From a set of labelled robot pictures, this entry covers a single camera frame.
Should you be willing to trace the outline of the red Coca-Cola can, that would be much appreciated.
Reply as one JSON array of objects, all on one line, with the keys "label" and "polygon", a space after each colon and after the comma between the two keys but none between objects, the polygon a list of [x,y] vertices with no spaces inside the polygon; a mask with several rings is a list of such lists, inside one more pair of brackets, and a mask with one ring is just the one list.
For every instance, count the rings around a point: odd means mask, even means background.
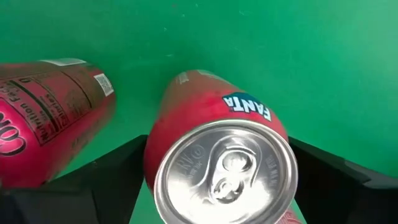
[{"label": "red Coca-Cola can", "polygon": [[0,64],[0,187],[39,187],[106,125],[114,88],[77,58]]}]

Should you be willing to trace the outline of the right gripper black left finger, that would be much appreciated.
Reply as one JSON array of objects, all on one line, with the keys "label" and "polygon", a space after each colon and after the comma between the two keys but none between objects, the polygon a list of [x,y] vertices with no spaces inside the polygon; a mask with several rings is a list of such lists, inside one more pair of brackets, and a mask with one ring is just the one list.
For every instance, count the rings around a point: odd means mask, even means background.
[{"label": "right gripper black left finger", "polygon": [[143,180],[140,135],[37,188],[0,190],[0,224],[129,224]]}]

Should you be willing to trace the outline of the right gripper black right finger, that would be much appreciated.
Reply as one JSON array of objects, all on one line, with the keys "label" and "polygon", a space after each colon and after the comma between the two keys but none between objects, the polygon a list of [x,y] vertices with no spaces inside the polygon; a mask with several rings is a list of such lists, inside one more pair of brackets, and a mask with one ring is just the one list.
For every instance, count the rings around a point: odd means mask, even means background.
[{"label": "right gripper black right finger", "polygon": [[295,200],[308,224],[398,224],[398,177],[289,138],[297,159]]}]

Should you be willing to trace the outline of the green table mat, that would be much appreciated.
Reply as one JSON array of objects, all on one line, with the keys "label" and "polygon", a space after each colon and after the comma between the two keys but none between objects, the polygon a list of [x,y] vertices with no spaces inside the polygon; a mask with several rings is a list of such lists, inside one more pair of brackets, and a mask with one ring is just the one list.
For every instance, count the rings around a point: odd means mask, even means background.
[{"label": "green table mat", "polygon": [[173,77],[207,70],[289,136],[398,179],[398,0],[0,0],[0,64],[78,58],[116,95],[67,174],[147,134]]}]

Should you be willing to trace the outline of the red Fanta strawberry can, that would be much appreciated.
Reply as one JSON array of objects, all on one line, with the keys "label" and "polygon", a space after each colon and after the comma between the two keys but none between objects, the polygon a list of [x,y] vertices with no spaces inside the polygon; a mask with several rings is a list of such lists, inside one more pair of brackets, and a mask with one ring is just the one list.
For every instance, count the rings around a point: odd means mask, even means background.
[{"label": "red Fanta strawberry can", "polygon": [[297,160],[275,113],[206,70],[167,87],[144,174],[165,224],[302,224]]}]

